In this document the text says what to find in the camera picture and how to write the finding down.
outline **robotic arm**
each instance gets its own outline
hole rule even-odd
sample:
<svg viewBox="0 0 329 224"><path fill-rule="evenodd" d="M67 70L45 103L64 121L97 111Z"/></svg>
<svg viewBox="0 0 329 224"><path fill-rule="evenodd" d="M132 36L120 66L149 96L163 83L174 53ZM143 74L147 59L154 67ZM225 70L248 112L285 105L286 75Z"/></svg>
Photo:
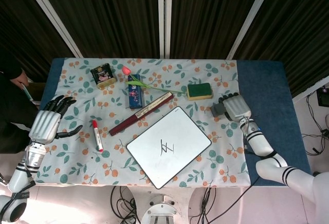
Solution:
<svg viewBox="0 0 329 224"><path fill-rule="evenodd" d="M2 220L7 222L17 221L26 208L28 189L35 185L34 175L38 172L41 162L46 154L45 145L55 138L65 138L75 135L82 128L78 126L68 133L57 133L58 126L67 109L75 103L72 97L59 96L50 101L44 110L39 111L33 123L29 137L30 144L25 149L25 154L8 183L12 192L11 197L0 196L0 224Z"/></svg>
<svg viewBox="0 0 329 224"><path fill-rule="evenodd" d="M212 107L213 115L225 113L229 120L239 123L244 137L261 160L256 163L257 173L264 179L283 183L316 205L315 223L329 220L329 172L313 177L300 169L288 166L271 147L253 119L247 103L237 93L223 96Z"/></svg>

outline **dark curtain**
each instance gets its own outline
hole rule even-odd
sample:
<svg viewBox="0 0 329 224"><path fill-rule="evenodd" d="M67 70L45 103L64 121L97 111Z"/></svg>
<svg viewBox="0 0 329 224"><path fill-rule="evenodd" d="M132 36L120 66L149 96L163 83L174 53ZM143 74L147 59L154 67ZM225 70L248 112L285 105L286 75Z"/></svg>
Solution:
<svg viewBox="0 0 329 224"><path fill-rule="evenodd" d="M173 0L170 58L225 59L254 0Z"/></svg>
<svg viewBox="0 0 329 224"><path fill-rule="evenodd" d="M234 59L284 64L293 96L329 75L329 0L264 0Z"/></svg>
<svg viewBox="0 0 329 224"><path fill-rule="evenodd" d="M32 80L46 81L53 58L73 56L35 0L0 0L0 9L0 47Z"/></svg>
<svg viewBox="0 0 329 224"><path fill-rule="evenodd" d="M158 0L49 0L84 57L158 58Z"/></svg>

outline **yellow sponge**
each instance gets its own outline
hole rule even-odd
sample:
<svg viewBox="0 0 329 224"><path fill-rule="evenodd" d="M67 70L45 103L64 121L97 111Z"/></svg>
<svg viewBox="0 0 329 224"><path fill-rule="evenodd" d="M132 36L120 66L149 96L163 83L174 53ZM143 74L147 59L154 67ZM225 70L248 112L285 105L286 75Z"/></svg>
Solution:
<svg viewBox="0 0 329 224"><path fill-rule="evenodd" d="M210 84L189 84L187 86L187 97L190 101L212 98Z"/></svg>

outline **red marker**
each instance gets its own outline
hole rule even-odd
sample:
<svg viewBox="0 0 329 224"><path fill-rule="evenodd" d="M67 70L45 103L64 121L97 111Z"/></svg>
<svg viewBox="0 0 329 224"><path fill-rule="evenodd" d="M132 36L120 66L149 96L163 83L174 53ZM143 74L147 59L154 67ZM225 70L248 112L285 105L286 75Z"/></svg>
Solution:
<svg viewBox="0 0 329 224"><path fill-rule="evenodd" d="M95 138L96 138L96 143L97 143L97 146L98 146L98 151L103 152L102 140L101 140L101 137L99 136L96 120L93 120L93 127L94 127L94 134L95 134Z"/></svg>

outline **whiteboard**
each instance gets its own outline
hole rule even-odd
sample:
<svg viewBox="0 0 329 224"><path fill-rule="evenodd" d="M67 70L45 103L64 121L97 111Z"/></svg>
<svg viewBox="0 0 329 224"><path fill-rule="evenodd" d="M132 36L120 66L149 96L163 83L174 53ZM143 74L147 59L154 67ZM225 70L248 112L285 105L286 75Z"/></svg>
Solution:
<svg viewBox="0 0 329 224"><path fill-rule="evenodd" d="M181 107L176 107L127 145L156 189L168 183L211 141Z"/></svg>

